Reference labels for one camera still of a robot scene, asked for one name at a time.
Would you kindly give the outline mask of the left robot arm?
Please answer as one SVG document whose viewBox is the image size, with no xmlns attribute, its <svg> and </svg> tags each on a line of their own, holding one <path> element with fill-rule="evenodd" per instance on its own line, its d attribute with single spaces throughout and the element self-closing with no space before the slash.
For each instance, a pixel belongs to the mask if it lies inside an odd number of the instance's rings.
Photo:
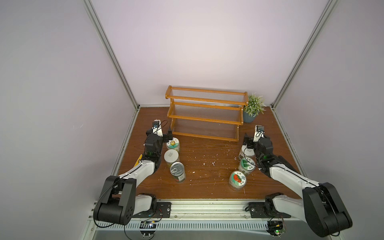
<svg viewBox="0 0 384 240">
<path fill-rule="evenodd" d="M 168 129 L 166 134 L 161 134 L 160 131 L 160 129 L 147 131 L 145 151 L 137 165 L 124 174 L 106 178 L 94 208 L 94 221 L 125 226 L 135 215 L 156 214 L 156 196 L 137 195 L 137 187 L 159 169 L 163 144 L 173 139 L 171 129 Z"/>
</svg>

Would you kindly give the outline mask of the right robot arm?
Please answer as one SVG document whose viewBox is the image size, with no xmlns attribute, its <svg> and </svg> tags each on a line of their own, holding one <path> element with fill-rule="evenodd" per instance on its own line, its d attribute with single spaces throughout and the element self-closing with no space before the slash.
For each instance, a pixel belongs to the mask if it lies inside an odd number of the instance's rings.
<svg viewBox="0 0 384 240">
<path fill-rule="evenodd" d="M 273 219 L 283 214 L 289 215 L 307 223 L 322 238 L 336 237 L 353 226 L 353 220 L 336 187 L 302 176 L 282 156 L 273 153 L 273 143 L 268 136 L 262 134 L 258 138 L 251 138 L 245 135 L 243 145 L 254 151 L 260 172 L 299 196 L 298 199 L 282 193 L 266 196 L 264 212 L 268 217 Z"/>
</svg>

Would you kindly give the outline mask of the right controller board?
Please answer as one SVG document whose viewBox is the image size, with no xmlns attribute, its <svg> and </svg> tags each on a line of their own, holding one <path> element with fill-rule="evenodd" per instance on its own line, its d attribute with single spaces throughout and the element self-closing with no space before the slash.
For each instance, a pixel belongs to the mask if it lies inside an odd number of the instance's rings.
<svg viewBox="0 0 384 240">
<path fill-rule="evenodd" d="M 282 221 L 269 221 L 267 223 L 267 232 L 272 237 L 280 237 L 286 232 L 286 229 Z"/>
</svg>

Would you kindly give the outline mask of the sunflower seed jar green label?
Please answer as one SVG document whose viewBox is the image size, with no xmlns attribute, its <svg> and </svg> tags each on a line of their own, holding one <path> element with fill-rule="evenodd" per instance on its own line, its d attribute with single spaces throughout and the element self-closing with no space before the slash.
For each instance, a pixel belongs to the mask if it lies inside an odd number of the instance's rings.
<svg viewBox="0 0 384 240">
<path fill-rule="evenodd" d="M 177 139 L 175 137 L 173 137 L 172 140 L 167 142 L 166 147 L 167 147 L 168 150 L 175 150 L 178 153 L 181 150 L 180 141 L 179 141 L 179 139 Z"/>
</svg>

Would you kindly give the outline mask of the dark green watermelon seed can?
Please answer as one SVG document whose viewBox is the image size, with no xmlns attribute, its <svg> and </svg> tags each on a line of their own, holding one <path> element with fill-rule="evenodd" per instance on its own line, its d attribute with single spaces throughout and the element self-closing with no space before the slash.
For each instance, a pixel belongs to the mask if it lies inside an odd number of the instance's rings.
<svg viewBox="0 0 384 240">
<path fill-rule="evenodd" d="M 173 163 L 170 168 L 170 173 L 178 183 L 186 179 L 185 166 L 181 162 Z"/>
</svg>

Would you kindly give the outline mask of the aluminium front rail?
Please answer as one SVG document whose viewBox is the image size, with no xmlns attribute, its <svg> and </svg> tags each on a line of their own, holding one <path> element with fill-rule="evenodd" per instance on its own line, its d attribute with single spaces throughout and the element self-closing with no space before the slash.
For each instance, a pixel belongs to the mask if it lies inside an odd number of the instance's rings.
<svg viewBox="0 0 384 240">
<path fill-rule="evenodd" d="M 134 215 L 148 211 L 156 207 L 159 202 L 171 202 L 170 218 L 150 218 L 147 220 L 165 220 L 165 221 L 189 221 L 189 222 L 217 222 L 217 221 L 250 221 L 250 213 L 245 211 L 245 207 L 250 202 L 264 202 L 264 200 L 213 200 L 213 199 L 191 199 L 191 200 L 156 200 L 147 195 L 139 195 L 139 200 L 134 204 L 128 205 L 128 217 L 135 221 L 145 220 L 133 218 Z"/>
</svg>

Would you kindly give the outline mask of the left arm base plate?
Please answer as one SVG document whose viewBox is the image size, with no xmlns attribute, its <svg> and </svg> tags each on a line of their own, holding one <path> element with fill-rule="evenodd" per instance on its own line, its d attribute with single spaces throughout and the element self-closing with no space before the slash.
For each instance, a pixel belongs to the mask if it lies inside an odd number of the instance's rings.
<svg viewBox="0 0 384 240">
<path fill-rule="evenodd" d="M 170 218 L 171 216 L 172 203 L 171 202 L 159 202 L 156 204 L 155 208 L 152 208 L 148 211 L 140 212 L 133 216 L 133 218 L 141 219 L 160 219 L 160 218 Z"/>
</svg>

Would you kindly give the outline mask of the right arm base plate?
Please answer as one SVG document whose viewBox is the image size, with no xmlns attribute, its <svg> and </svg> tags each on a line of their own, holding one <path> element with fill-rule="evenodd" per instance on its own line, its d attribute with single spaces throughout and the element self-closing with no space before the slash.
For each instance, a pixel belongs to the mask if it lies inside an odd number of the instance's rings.
<svg viewBox="0 0 384 240">
<path fill-rule="evenodd" d="M 245 207 L 245 211 L 250 213 L 251 218 L 271 219 L 271 218 L 291 218 L 291 215 L 280 213 L 269 206 L 266 202 L 250 202 Z"/>
</svg>

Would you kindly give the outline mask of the tomato seed jar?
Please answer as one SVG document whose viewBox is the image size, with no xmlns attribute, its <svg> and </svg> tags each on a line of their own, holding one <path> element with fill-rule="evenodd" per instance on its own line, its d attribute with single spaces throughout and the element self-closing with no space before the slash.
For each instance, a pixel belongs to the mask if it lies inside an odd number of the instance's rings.
<svg viewBox="0 0 384 240">
<path fill-rule="evenodd" d="M 234 191 L 239 191 L 244 188 L 244 186 L 247 183 L 247 176 L 240 172 L 240 171 L 234 171 L 231 173 L 229 178 L 229 186 Z"/>
</svg>

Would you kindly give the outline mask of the left controller board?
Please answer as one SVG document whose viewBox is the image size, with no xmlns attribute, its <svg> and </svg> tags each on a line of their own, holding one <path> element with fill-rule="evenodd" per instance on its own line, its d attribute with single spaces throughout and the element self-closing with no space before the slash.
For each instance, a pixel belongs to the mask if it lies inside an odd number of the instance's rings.
<svg viewBox="0 0 384 240">
<path fill-rule="evenodd" d="M 139 231 L 143 240 L 151 240 L 157 231 L 157 223 L 155 221 L 142 221 Z"/>
</svg>

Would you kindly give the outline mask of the green tree lid seed jar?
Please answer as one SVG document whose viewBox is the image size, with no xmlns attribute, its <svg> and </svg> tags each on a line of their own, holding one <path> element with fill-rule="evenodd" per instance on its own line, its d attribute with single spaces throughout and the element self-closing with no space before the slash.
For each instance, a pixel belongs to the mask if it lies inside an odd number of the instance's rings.
<svg viewBox="0 0 384 240">
<path fill-rule="evenodd" d="M 250 175 L 256 169 L 256 163 L 253 159 L 244 157 L 240 160 L 239 171 L 244 175 Z"/>
</svg>

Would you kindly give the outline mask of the small potted green plant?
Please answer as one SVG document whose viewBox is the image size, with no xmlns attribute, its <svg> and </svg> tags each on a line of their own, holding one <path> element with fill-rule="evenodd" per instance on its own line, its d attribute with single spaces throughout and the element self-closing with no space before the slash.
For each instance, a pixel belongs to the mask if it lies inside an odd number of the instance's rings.
<svg viewBox="0 0 384 240">
<path fill-rule="evenodd" d="M 243 118 L 245 123 L 251 123 L 259 114 L 263 114 L 266 105 L 262 96 L 249 95 L 248 105 L 244 107 Z"/>
</svg>

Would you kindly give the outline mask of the white lid seed can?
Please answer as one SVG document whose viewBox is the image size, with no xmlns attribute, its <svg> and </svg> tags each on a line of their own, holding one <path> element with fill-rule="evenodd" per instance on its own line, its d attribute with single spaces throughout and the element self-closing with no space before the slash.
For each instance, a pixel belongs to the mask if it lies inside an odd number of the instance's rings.
<svg viewBox="0 0 384 240">
<path fill-rule="evenodd" d="M 243 158 L 251 158 L 253 159 L 255 157 L 255 152 L 253 149 L 248 148 L 246 145 L 242 145 L 240 152 L 239 152 L 239 159 Z"/>
</svg>

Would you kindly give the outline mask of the controller board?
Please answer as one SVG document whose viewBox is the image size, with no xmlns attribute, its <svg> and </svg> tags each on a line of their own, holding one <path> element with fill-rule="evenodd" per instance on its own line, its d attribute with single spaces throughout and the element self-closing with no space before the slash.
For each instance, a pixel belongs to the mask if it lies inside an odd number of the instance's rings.
<svg viewBox="0 0 384 240">
<path fill-rule="evenodd" d="M 286 229 L 282 221 L 269 221 L 267 223 L 267 232 L 272 237 L 280 237 L 286 232 Z"/>
<path fill-rule="evenodd" d="M 157 223 L 155 221 L 142 221 L 139 231 L 143 240 L 151 240 L 157 231 Z"/>
</svg>

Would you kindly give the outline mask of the wooden three-tier shelf rack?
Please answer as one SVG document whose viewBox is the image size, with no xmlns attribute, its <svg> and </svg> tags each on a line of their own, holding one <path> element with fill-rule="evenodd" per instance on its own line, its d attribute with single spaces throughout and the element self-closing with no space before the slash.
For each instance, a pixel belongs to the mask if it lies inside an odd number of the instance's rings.
<svg viewBox="0 0 384 240">
<path fill-rule="evenodd" d="M 237 142 L 243 111 L 249 103 L 247 92 L 230 92 L 169 86 L 167 117 L 175 135 Z"/>
</svg>

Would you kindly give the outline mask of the yellow flower seed jar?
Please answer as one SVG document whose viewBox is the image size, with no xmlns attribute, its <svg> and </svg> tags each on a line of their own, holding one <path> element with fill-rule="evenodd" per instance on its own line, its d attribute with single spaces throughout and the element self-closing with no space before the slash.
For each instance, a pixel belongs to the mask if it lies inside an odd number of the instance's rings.
<svg viewBox="0 0 384 240">
<path fill-rule="evenodd" d="M 167 150 L 164 154 L 164 160 L 167 166 L 170 168 L 172 164 L 180 162 L 179 152 L 173 149 Z"/>
</svg>

